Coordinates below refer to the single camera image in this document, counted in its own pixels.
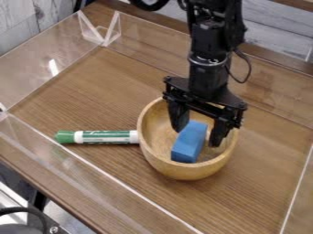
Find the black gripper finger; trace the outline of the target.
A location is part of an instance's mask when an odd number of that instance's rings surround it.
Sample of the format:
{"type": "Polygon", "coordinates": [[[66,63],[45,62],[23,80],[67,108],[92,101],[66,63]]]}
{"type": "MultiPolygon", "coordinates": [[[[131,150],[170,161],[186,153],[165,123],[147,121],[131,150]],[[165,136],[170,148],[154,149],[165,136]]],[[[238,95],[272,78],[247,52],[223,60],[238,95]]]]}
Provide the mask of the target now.
{"type": "Polygon", "coordinates": [[[177,133],[182,131],[190,120],[190,110],[183,103],[169,102],[169,115],[173,129],[177,133]]]}
{"type": "Polygon", "coordinates": [[[229,123],[222,117],[214,121],[214,127],[209,136],[209,146],[218,147],[221,145],[222,139],[229,133],[229,123]]]}

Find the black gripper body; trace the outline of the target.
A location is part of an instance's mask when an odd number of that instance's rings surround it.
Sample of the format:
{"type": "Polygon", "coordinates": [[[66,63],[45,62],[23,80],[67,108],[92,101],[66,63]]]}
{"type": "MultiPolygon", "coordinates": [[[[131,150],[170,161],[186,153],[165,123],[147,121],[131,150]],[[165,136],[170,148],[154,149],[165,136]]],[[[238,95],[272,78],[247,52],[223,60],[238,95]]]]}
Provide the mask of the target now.
{"type": "Polygon", "coordinates": [[[247,104],[231,93],[227,87],[233,77],[231,58],[201,60],[190,56],[190,77],[170,77],[163,79],[163,99],[169,102],[183,103],[190,111],[210,117],[214,121],[219,117],[229,123],[229,129],[242,125],[243,112],[247,104]]]}

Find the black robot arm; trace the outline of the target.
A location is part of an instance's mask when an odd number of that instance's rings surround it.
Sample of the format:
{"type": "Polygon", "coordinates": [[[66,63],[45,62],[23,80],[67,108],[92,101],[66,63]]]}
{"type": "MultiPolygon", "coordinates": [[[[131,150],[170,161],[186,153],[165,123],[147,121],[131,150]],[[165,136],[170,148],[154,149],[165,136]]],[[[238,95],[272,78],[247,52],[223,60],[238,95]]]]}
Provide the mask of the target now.
{"type": "Polygon", "coordinates": [[[231,56],[241,55],[245,41],[242,0],[178,0],[187,13],[191,37],[190,75],[166,77],[163,99],[173,129],[181,131],[195,111],[214,120],[209,145],[221,145],[229,132],[242,124],[247,104],[227,89],[234,77],[231,56]]]}

